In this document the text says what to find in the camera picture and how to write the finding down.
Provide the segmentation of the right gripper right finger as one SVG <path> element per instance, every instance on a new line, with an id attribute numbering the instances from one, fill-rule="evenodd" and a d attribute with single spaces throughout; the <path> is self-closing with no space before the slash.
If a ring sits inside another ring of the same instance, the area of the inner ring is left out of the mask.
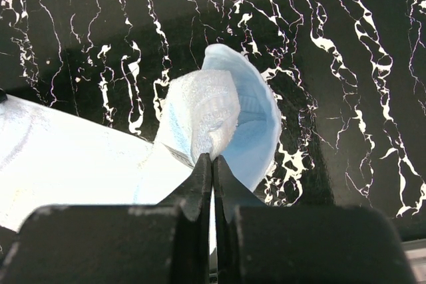
<path id="1" fill-rule="evenodd" d="M 212 165 L 220 283 L 414 283 L 389 220 L 364 207 L 272 207 Z"/>

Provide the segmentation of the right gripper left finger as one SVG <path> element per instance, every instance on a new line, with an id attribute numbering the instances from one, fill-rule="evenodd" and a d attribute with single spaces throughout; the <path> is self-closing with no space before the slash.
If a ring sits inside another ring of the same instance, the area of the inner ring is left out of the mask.
<path id="1" fill-rule="evenodd" d="M 1 266 L 2 283 L 207 283 L 212 163 L 154 206 L 43 206 Z"/>

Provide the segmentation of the light blue towel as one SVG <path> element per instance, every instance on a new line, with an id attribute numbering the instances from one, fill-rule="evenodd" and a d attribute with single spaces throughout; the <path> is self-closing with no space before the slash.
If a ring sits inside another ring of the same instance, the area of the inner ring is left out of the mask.
<path id="1" fill-rule="evenodd" d="M 1 225 L 17 231 L 51 204 L 157 204 L 203 153 L 225 157 L 255 190 L 280 132 L 272 90 L 223 44 L 206 48 L 199 71 L 170 83 L 153 142 L 4 93 Z"/>

